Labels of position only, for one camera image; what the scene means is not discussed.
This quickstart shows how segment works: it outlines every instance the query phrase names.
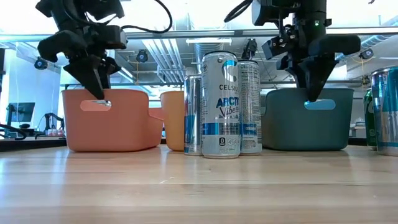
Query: teal bin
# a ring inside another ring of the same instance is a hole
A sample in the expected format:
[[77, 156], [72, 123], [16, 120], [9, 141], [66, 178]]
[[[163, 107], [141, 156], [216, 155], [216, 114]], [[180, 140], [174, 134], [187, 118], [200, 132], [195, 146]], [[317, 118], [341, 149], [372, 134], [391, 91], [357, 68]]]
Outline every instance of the teal bin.
[[281, 151], [338, 151], [348, 145], [354, 90], [325, 88], [314, 103], [306, 89], [261, 95], [262, 146]]

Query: orange cup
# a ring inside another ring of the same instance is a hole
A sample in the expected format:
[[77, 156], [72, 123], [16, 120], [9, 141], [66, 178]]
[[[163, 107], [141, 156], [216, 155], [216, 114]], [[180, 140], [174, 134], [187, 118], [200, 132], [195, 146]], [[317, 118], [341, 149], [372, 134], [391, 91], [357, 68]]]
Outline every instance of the orange cup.
[[167, 146], [173, 151], [184, 151], [184, 92], [168, 91], [161, 94], [160, 100]]

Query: orange bin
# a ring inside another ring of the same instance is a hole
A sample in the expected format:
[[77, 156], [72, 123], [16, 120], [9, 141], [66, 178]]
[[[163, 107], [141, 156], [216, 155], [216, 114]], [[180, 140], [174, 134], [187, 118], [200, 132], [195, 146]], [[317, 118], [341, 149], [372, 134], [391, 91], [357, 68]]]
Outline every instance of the orange bin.
[[132, 152], [160, 144], [163, 120], [157, 113], [150, 115], [146, 93], [105, 90], [104, 94], [111, 106], [95, 103], [96, 98], [87, 90], [62, 92], [69, 149]]
[[168, 91], [160, 96], [164, 115], [167, 146], [184, 151], [184, 92]]

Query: silver can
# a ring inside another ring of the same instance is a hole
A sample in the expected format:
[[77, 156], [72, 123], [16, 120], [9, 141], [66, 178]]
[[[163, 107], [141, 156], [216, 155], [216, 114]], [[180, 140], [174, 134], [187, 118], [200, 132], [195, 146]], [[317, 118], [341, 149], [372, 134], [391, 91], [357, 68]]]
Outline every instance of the silver can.
[[204, 56], [201, 83], [201, 148], [206, 158], [233, 159], [241, 153], [239, 73], [230, 52]]
[[184, 153], [189, 156], [201, 156], [201, 117], [200, 88], [201, 75], [189, 75], [184, 82], [185, 98], [185, 143]]
[[238, 72], [241, 77], [241, 155], [256, 156], [262, 151], [259, 65], [252, 60], [240, 60]]
[[377, 151], [398, 156], [398, 66], [371, 75]]

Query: wooden table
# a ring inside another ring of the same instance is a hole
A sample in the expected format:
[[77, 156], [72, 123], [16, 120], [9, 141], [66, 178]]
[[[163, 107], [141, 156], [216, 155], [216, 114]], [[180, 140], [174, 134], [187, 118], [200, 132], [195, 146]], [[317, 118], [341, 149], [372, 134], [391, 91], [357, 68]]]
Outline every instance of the wooden table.
[[0, 223], [398, 223], [398, 158], [368, 147], [227, 161], [164, 146], [4, 152]]

